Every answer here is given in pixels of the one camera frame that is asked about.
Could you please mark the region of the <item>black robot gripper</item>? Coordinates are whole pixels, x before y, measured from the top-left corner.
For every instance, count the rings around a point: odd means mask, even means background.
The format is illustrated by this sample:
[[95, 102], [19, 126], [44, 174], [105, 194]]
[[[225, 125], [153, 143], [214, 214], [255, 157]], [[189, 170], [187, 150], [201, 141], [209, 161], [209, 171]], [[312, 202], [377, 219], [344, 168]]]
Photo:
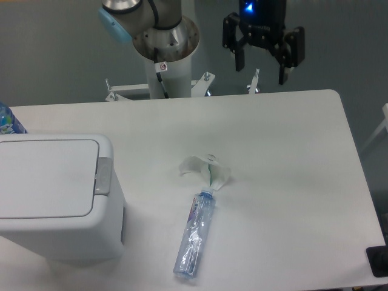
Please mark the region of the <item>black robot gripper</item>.
[[[222, 27], [222, 46], [235, 55], [235, 70], [245, 66], [244, 45], [272, 50], [279, 63], [278, 84], [283, 85], [292, 68], [305, 59], [305, 28], [285, 30], [286, 1], [239, 1], [239, 15], [226, 16]], [[239, 27], [242, 38], [237, 40]]]

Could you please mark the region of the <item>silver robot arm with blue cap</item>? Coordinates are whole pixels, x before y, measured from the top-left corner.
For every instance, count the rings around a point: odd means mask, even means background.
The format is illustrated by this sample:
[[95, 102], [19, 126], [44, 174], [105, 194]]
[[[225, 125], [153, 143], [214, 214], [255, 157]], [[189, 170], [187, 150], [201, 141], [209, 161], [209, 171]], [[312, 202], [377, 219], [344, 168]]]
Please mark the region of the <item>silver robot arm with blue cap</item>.
[[[240, 1], [239, 12], [223, 20], [222, 45], [235, 55], [235, 69], [245, 66], [244, 46], [267, 50], [279, 63], [279, 84], [287, 80], [287, 69], [305, 59], [305, 30], [287, 31], [286, 1]], [[150, 29], [172, 32], [183, 23], [181, 1], [103, 1], [101, 14], [114, 28], [131, 38], [145, 33], [154, 43]]]

